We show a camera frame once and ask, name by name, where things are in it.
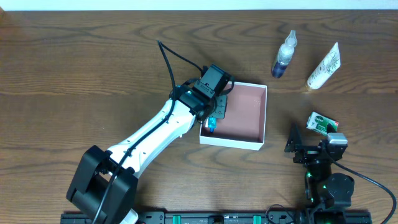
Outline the green white toothpaste tube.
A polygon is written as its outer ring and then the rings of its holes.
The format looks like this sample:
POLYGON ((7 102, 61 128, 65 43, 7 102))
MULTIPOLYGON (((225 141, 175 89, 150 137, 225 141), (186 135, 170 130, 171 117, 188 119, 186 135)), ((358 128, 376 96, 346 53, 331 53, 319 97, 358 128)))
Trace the green white toothpaste tube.
POLYGON ((205 127, 210 130, 210 133, 213 133, 214 130, 216 129, 216 127, 217 127, 217 119, 209 117, 206 120, 205 127))

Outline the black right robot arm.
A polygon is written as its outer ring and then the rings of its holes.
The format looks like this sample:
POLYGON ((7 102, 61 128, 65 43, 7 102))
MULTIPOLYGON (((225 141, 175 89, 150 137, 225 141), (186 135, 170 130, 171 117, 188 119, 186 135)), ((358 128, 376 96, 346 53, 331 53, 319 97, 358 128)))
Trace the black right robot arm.
POLYGON ((284 151, 294 154, 293 162, 302 164, 305 198, 308 205, 294 218, 295 223, 348 223, 345 209, 351 206, 354 179, 333 173, 331 165, 342 158, 348 140, 342 133, 328 133, 316 146, 306 146, 296 124, 292 124, 284 151))

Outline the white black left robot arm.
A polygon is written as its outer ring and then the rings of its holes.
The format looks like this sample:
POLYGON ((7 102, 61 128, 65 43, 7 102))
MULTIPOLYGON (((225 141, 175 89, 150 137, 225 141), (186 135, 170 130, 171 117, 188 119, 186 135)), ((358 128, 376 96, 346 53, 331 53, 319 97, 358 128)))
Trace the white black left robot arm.
POLYGON ((94 145, 83 154, 67 200, 93 223, 136 223, 134 199, 144 170, 195 122, 206 120, 229 92, 201 83, 173 87, 162 109, 134 134, 105 151, 94 145))

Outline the green white Dettol soap pack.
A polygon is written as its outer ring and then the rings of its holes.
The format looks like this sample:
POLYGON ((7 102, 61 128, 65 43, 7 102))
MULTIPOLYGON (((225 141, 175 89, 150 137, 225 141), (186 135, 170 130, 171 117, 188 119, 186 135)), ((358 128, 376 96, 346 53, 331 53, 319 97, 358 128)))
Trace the green white Dettol soap pack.
POLYGON ((326 136, 326 128, 329 123, 337 131, 339 122, 313 111, 307 120, 306 128, 326 136))

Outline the pink open cardboard box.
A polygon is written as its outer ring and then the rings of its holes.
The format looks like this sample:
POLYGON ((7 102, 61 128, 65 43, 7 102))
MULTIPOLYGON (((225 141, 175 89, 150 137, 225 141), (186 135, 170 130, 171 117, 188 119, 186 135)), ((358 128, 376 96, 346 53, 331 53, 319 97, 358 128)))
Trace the pink open cardboard box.
POLYGON ((265 141, 266 112, 267 86, 236 82, 216 129, 200 126, 200 144, 258 151, 265 141))

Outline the white bamboo print lotion tube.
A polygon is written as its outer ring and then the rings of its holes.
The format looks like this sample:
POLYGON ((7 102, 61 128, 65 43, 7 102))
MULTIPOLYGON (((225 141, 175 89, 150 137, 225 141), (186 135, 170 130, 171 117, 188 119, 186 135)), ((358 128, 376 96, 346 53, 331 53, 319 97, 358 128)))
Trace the white bamboo print lotion tube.
POLYGON ((336 42, 305 82, 307 89, 313 91, 321 88, 340 66, 340 50, 336 42))

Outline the clear pump bottle blue liquid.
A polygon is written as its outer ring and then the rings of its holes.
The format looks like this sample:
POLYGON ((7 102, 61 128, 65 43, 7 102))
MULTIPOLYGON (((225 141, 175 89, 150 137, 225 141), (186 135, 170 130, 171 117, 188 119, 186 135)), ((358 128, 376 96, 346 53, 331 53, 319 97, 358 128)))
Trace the clear pump bottle blue liquid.
POLYGON ((291 30, 290 34, 285 39, 285 42, 280 46, 275 61, 272 65, 271 74, 274 78, 280 78, 284 74, 294 55, 296 46, 296 31, 291 30))

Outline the black mounting rail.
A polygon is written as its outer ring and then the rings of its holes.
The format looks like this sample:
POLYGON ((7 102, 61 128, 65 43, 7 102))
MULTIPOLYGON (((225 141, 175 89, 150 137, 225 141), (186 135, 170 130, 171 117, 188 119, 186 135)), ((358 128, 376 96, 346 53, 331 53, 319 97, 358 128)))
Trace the black mounting rail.
MULTIPOLYGON (((368 212, 315 214, 316 223, 372 223, 368 212)), ((168 213, 142 212, 139 214, 138 224, 265 224, 265 223, 307 223, 296 212, 282 210, 267 213, 168 213)))

